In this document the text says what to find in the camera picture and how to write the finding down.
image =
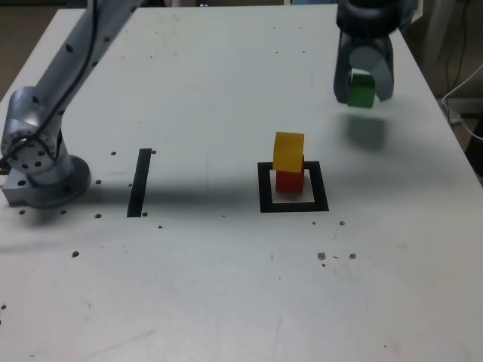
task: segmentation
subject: floor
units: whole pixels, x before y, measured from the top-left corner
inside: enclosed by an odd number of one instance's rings
[[[0,7],[0,99],[11,86],[57,9],[58,7]],[[469,125],[474,127],[475,121],[470,120]],[[454,134],[462,149],[466,149],[470,135],[463,126],[455,126]]]

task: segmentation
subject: black tape strip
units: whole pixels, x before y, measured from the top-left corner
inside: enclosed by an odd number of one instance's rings
[[[128,217],[141,217],[150,161],[151,149],[140,149],[139,155],[137,156],[136,173],[134,174],[131,197],[129,198]]]

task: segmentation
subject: table surface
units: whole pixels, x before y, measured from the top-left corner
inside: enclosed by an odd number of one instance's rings
[[[136,11],[64,117],[87,194],[63,215],[0,198],[0,360],[483,359],[481,186],[399,33],[393,99],[336,102],[335,13]],[[260,213],[276,131],[305,134],[330,211]],[[127,218],[141,148],[148,216]]]

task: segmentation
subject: wall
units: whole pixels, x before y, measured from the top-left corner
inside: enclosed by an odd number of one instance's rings
[[[429,18],[432,13],[434,0],[425,0],[424,15],[411,27],[405,34],[406,41],[411,49],[414,58],[421,65],[421,54],[424,36],[429,23]],[[454,7],[453,16],[451,17],[448,30],[446,32],[444,45],[439,54],[438,61],[435,66],[424,76],[428,82],[433,94],[437,98],[443,97],[448,88],[445,80],[445,65],[448,59],[448,54],[451,45],[454,42],[455,36],[460,24],[461,15],[463,12],[463,4],[456,3]],[[463,66],[460,75],[460,82],[469,77],[475,70],[483,63],[483,1],[472,0],[466,12],[467,25],[467,46],[466,53],[463,59]],[[457,67],[460,60],[461,49],[463,45],[463,33],[457,42],[454,50],[454,55],[451,58],[449,74],[451,80],[456,77]],[[483,71],[481,71],[474,79],[465,84],[465,86],[458,90],[455,97],[483,97]]]

